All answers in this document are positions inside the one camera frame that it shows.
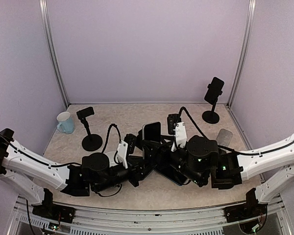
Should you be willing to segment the silver-edged black smartphone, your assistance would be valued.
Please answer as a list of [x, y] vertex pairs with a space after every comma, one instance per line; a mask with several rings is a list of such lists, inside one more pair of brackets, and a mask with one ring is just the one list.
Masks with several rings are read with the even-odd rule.
[[143, 158], [150, 157], [150, 152], [161, 142], [161, 122], [145, 124], [142, 128]]

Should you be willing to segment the black pole phone stand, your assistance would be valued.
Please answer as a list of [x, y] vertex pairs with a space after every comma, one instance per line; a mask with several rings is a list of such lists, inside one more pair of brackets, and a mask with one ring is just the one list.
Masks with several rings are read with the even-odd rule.
[[87, 117], [94, 115], [93, 107], [87, 107], [85, 109], [79, 110], [76, 112], [76, 115], [80, 122], [84, 125], [86, 129], [87, 136], [82, 140], [82, 147], [84, 150], [92, 152], [98, 150], [103, 143], [102, 137], [98, 134], [92, 134], [90, 131], [89, 123]]
[[216, 124], [220, 120], [220, 116], [215, 112], [216, 104], [218, 102], [218, 99], [216, 102], [212, 105], [211, 110], [205, 111], [202, 114], [202, 119], [209, 124]]

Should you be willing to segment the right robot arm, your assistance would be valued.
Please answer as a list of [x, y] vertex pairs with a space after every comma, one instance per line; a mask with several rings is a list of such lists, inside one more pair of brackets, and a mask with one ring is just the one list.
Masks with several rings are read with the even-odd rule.
[[294, 181], [294, 134], [274, 144], [242, 152], [200, 136], [183, 141], [183, 145], [160, 147], [157, 163], [199, 187], [211, 183], [212, 188], [231, 189], [258, 174], [278, 169], [265, 183], [246, 194], [246, 202], [241, 206], [245, 217], [252, 217], [260, 205], [269, 203]]

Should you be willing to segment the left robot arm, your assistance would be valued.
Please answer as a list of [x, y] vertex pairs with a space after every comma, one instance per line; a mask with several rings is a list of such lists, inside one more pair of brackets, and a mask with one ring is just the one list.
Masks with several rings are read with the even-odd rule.
[[53, 203], [52, 193], [33, 182], [37, 179], [54, 189], [73, 196], [86, 197], [91, 192], [118, 187], [125, 181], [139, 185], [156, 165], [157, 144], [142, 141], [143, 157], [132, 156], [135, 136], [127, 135], [121, 141], [113, 158], [103, 152], [82, 157], [81, 163], [60, 164], [50, 161], [25, 148], [13, 138], [11, 129], [0, 132], [0, 180], [23, 195], [31, 205], [53, 218], [59, 207]]

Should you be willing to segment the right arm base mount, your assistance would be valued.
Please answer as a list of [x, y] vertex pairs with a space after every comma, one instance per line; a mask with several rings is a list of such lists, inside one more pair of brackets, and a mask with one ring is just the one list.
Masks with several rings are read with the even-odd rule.
[[253, 188], [246, 193], [245, 203], [224, 208], [227, 223], [250, 219], [267, 212], [268, 203], [260, 204], [255, 191], [256, 188]]

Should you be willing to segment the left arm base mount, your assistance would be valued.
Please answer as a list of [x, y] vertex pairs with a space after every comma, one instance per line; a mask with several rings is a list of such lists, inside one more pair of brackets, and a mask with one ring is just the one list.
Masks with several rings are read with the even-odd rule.
[[53, 203], [53, 194], [45, 188], [42, 203], [33, 206], [32, 213], [43, 218], [72, 224], [75, 208]]

